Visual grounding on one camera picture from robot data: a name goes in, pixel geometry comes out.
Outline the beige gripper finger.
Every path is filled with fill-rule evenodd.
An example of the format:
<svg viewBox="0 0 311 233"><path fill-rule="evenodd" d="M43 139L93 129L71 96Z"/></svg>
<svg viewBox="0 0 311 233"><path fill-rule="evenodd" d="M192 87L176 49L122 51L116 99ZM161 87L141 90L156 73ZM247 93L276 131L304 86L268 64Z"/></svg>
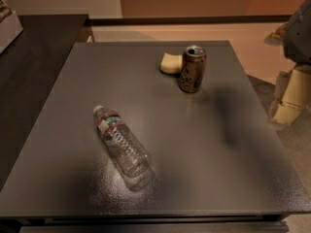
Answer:
<svg viewBox="0 0 311 233"><path fill-rule="evenodd" d="M282 46L284 41L284 36L287 31L287 23L280 25L275 31L271 32L268 36L264 38L264 42L271 46Z"/></svg>
<svg viewBox="0 0 311 233"><path fill-rule="evenodd" d="M268 110L268 125L274 130L290 126L311 102L311 66L296 64L290 72L281 71Z"/></svg>

